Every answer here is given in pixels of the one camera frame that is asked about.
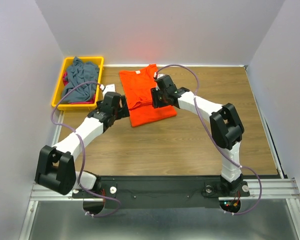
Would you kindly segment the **orange polo shirt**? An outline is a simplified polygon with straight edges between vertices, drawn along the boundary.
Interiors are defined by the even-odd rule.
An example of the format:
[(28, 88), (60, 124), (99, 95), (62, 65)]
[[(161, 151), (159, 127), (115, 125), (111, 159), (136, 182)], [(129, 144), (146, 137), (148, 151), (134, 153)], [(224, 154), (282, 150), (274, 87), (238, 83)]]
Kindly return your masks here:
[(126, 96), (132, 127), (175, 117), (177, 111), (172, 106), (154, 108), (151, 89), (156, 87), (154, 75), (158, 68), (150, 64), (145, 68), (119, 72), (120, 81)]

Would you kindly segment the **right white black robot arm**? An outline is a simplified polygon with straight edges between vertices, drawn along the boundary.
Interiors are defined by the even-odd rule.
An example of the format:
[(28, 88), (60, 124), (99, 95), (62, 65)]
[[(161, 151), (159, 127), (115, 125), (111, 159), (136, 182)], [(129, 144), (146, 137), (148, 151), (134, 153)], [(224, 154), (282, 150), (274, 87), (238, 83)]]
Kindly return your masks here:
[(156, 87), (151, 89), (152, 106), (173, 106), (196, 114), (212, 143), (221, 154), (220, 189), (225, 195), (236, 192), (243, 181), (240, 146), (244, 126), (235, 106), (208, 101), (185, 87), (177, 88), (167, 74), (154, 74)]

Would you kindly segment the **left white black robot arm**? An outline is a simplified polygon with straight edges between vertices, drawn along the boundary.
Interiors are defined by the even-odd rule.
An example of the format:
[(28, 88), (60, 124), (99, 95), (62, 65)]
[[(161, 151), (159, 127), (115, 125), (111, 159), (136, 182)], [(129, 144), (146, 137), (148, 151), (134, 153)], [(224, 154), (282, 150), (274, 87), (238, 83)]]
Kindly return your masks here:
[(35, 182), (61, 195), (82, 189), (90, 197), (98, 196), (101, 193), (99, 177), (83, 170), (76, 171), (75, 160), (80, 154), (84, 157), (85, 147), (116, 120), (129, 116), (126, 96), (107, 92), (77, 129), (55, 145), (46, 145), (40, 150)]

